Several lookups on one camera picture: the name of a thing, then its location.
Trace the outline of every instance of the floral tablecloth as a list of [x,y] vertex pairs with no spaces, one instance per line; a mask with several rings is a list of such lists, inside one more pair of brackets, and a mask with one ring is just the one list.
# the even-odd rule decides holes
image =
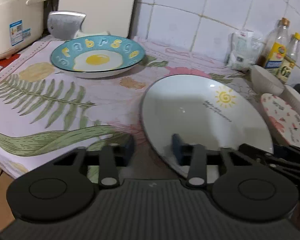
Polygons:
[[[151,149],[139,117],[143,93],[165,76],[212,78],[259,107],[246,75],[204,55],[135,37],[146,50],[140,64],[118,76],[80,79],[50,64],[62,41],[45,40],[0,71],[0,167],[14,178],[78,146],[98,150],[120,143],[127,133],[137,149],[120,170],[122,178],[176,178]],[[88,177],[97,180],[98,166],[89,167]]]

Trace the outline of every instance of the ribbed black surface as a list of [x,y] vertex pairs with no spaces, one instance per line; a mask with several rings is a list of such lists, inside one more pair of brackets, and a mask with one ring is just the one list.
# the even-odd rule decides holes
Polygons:
[[4,240],[299,240],[288,220],[251,224],[217,210],[178,180],[129,180],[99,193],[92,206],[55,224],[16,220]]

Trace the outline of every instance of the plate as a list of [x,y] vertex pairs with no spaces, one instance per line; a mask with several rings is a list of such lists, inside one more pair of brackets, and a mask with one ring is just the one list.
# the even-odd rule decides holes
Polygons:
[[171,151],[175,133],[185,143],[209,150],[238,149],[247,143],[273,153],[269,130],[258,111],[239,93],[212,79],[194,75],[160,79],[144,95],[141,118],[156,152],[184,177],[189,167],[179,166]]
[[286,101],[272,94],[263,94],[261,104],[277,141],[300,147],[300,115]]
[[144,49],[119,36],[97,35],[67,41],[57,47],[50,60],[65,73],[86,78],[113,76],[141,61]]

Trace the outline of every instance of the egg yolk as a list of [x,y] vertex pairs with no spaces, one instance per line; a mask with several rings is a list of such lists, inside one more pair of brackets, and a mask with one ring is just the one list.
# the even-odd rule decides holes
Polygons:
[[89,65],[101,65],[109,62],[110,58],[107,55],[99,54],[99,55],[91,55],[87,57],[86,63]]

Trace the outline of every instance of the sun design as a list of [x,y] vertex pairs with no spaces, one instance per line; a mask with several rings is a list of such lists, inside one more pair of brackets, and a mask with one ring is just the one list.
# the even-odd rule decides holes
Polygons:
[[232,96],[230,93],[232,92],[232,89],[229,89],[227,91],[227,87],[223,86],[223,87],[219,87],[220,91],[216,91],[217,92],[217,96],[215,96],[216,98],[218,98],[217,103],[220,103],[220,106],[224,106],[225,108],[232,107],[232,105],[235,105],[235,102],[232,101],[233,98],[236,98],[236,96]]

